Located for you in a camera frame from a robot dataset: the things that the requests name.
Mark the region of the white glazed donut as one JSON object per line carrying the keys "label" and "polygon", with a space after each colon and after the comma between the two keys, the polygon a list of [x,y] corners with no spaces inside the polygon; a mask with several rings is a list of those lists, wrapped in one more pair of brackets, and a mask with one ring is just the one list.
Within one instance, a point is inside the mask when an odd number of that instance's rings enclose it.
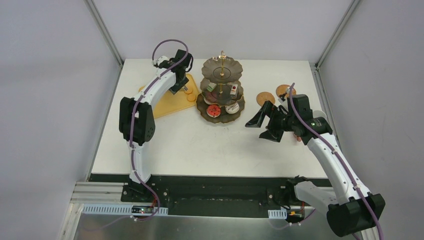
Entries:
{"label": "white glazed donut", "polygon": [[235,102],[234,104],[231,104],[225,107],[225,111],[230,115],[237,113],[239,110],[240,110],[240,105],[238,102]]}

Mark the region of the yellow serving tray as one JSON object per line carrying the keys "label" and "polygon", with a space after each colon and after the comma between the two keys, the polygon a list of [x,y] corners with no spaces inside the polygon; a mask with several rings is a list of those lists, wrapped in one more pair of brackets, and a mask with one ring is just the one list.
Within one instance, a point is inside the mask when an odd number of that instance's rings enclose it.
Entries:
{"label": "yellow serving tray", "polygon": [[[188,78],[188,83],[185,85],[188,88],[192,88],[192,94],[195,94],[196,97],[200,94],[199,89],[194,81],[194,78],[191,74],[187,73],[186,77]],[[153,110],[154,119],[164,117],[166,115],[176,113],[178,111],[193,107],[196,101],[189,102],[187,101],[187,94],[183,90],[179,90],[176,94],[172,94],[167,90],[161,99],[157,102]]]}

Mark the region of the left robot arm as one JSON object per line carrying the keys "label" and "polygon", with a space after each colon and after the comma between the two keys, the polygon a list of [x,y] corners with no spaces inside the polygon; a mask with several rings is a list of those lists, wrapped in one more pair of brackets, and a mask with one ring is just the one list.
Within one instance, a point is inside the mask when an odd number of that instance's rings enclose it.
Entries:
{"label": "left robot arm", "polygon": [[172,58],[162,56],[154,60],[157,71],[153,79],[135,96],[120,100],[118,129],[128,144],[129,178],[138,184],[133,195],[140,202],[149,201],[153,195],[153,189],[145,184],[151,176],[147,149],[156,130],[153,110],[165,93],[174,95],[186,86],[192,58],[187,50],[179,49]]}

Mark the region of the green layered cake piece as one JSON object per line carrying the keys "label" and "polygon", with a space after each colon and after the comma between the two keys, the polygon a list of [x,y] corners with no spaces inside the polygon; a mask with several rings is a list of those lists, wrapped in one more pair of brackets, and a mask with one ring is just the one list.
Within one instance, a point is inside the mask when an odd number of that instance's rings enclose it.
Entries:
{"label": "green layered cake piece", "polygon": [[206,86],[206,88],[205,88],[205,90],[207,91],[207,92],[209,92],[209,93],[211,93],[216,87],[218,86],[218,84],[216,84],[216,83],[213,83],[213,82],[210,82],[207,86]]}

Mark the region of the red strawberry tart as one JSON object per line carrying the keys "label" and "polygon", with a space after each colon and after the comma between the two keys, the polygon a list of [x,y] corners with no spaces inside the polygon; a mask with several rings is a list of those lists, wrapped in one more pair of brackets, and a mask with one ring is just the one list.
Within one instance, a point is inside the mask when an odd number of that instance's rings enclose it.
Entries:
{"label": "red strawberry tart", "polygon": [[207,107],[206,113],[211,118],[217,118],[221,115],[221,108],[216,104],[211,104]]}

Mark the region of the pink frosted donut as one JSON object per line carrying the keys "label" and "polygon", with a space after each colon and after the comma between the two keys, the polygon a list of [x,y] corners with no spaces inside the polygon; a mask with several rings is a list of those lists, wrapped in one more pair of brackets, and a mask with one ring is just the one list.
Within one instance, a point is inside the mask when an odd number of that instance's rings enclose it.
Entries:
{"label": "pink frosted donut", "polygon": [[210,103],[210,104],[217,104],[217,105],[219,105],[220,103],[219,103],[219,99],[218,98],[216,98],[216,97],[214,97],[213,95],[206,95],[205,97],[204,97],[204,99],[208,102],[208,103]]}

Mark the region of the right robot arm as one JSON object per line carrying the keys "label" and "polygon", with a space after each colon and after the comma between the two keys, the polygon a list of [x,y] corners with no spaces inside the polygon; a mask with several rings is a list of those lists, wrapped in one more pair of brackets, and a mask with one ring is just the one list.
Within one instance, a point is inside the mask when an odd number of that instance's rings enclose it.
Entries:
{"label": "right robot arm", "polygon": [[306,177],[296,176],[286,182],[283,205],[304,202],[312,206],[326,217],[330,229],[338,237],[376,228],[378,238],[384,239],[379,223],[386,205],[383,196],[373,194],[360,180],[339,148],[326,117],[310,108],[305,94],[288,96],[286,101],[287,107],[284,107],[261,99],[259,111],[245,127],[260,128],[268,117],[266,130],[259,138],[279,143],[284,133],[294,133],[320,163],[334,194],[315,186]]}

